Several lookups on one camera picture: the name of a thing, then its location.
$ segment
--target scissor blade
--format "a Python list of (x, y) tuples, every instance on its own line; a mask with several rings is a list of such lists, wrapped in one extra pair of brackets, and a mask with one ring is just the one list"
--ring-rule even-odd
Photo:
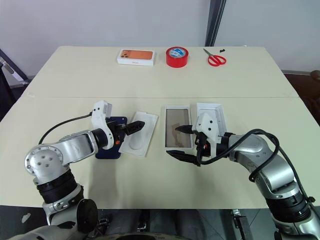
[(203, 49), (205, 51), (206, 54), (208, 54), (209, 56), (213, 56), (213, 54), (211, 54), (210, 52), (208, 52), (207, 50)]

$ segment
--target red tape roll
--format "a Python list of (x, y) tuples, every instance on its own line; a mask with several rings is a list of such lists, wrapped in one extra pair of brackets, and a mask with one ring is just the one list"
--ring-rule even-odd
[(170, 47), (166, 52), (166, 64), (173, 68), (181, 68), (188, 62), (189, 52), (181, 46)]

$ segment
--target orange phone box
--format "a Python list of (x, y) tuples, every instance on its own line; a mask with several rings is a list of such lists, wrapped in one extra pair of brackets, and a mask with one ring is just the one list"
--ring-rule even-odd
[(118, 64), (153, 66), (155, 55), (155, 51), (121, 49), (116, 60)]

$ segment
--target scissors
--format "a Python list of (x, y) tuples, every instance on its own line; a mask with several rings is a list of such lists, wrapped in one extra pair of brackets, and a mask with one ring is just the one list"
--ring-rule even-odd
[(208, 52), (207, 50), (203, 49), (206, 54), (209, 55), (208, 57), (208, 63), (213, 66), (213, 67), (218, 67), (220, 65), (223, 65), (227, 62), (227, 60), (223, 57), (223, 56), (219, 56), (219, 55), (213, 55), (210, 52)]

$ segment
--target white wall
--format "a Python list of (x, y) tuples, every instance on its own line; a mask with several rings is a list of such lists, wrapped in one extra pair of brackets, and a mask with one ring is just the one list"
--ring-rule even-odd
[(203, 46), (209, 5), (210, 0), (0, 0), (0, 48), (32, 76), (61, 45)]
[(282, 70), (320, 70), (319, 0), (226, 0), (215, 46), (262, 46)]

